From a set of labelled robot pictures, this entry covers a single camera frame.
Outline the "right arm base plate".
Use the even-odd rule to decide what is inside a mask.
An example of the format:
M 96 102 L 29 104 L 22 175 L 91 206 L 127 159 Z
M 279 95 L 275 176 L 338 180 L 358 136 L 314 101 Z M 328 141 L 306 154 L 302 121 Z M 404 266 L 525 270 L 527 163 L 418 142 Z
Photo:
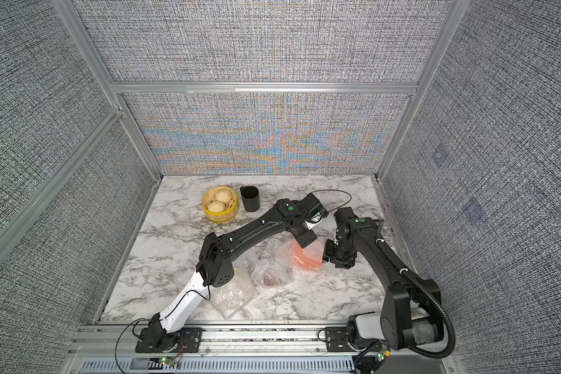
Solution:
M 357 352 L 355 331 L 350 327 L 325 327 L 324 342 L 330 353 Z

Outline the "bubble wrap around orange plate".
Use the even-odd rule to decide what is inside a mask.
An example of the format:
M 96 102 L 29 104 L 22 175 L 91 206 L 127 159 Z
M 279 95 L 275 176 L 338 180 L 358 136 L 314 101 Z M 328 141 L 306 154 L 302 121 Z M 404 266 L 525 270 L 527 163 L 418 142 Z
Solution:
M 291 239 L 280 247 L 278 258 L 283 265 L 294 271 L 317 273 L 324 268 L 324 245 L 325 240 L 318 238 L 307 247 L 302 248 L 295 239 Z

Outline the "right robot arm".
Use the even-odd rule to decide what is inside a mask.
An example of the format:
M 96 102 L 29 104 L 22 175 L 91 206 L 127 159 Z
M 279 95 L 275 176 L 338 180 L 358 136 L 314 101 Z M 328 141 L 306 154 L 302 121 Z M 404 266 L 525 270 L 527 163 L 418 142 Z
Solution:
M 456 347 L 453 323 L 442 305 L 439 286 L 409 268 L 386 243 L 380 222 L 336 216 L 335 240 L 325 244 L 323 260 L 349 269 L 364 256 L 383 285 L 379 341 L 394 350 L 409 349 L 427 358 L 450 356 Z

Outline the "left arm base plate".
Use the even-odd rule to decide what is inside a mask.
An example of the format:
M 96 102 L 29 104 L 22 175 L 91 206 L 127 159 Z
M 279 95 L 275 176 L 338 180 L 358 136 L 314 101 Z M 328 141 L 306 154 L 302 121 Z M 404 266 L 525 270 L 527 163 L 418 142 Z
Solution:
M 135 353 L 197 353 L 202 341 L 203 329 L 199 327 L 182 328 L 178 332 L 166 334 L 160 341 L 154 338 L 149 328 L 143 328 Z

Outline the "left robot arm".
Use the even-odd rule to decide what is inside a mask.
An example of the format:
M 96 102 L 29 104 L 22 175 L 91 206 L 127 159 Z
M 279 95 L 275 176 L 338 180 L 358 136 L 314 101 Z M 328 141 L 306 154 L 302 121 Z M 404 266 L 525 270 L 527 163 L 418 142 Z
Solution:
M 226 285 L 235 275 L 233 262 L 244 252 L 266 239 L 289 232 L 305 248 L 316 241 L 313 228 L 328 216 L 328 211 L 312 194 L 301 200 L 279 199 L 266 213 L 233 232 L 204 239 L 196 271 L 174 301 L 150 319 L 146 337 L 152 348 L 162 352 L 175 345 L 176 334 L 212 288 Z

